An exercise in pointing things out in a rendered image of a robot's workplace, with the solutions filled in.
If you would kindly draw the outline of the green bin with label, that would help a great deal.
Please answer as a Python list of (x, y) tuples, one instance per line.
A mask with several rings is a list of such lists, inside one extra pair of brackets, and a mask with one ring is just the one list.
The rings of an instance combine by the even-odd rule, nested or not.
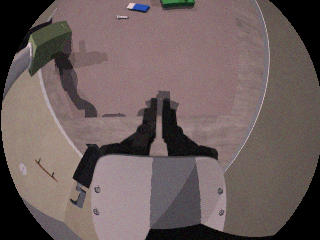
[(168, 8), (168, 7), (178, 7), (178, 6), (194, 6), (195, 1), (194, 0), (162, 0), (162, 3), (164, 5), (164, 8)]

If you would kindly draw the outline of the white and blue eraser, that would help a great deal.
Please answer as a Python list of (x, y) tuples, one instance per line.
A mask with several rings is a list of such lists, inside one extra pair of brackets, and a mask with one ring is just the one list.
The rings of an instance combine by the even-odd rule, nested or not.
[(143, 12), (147, 12), (149, 8), (150, 8), (150, 6), (148, 6), (148, 5), (135, 4), (135, 3), (130, 3), (127, 6), (127, 9), (138, 10), (138, 11), (143, 11)]

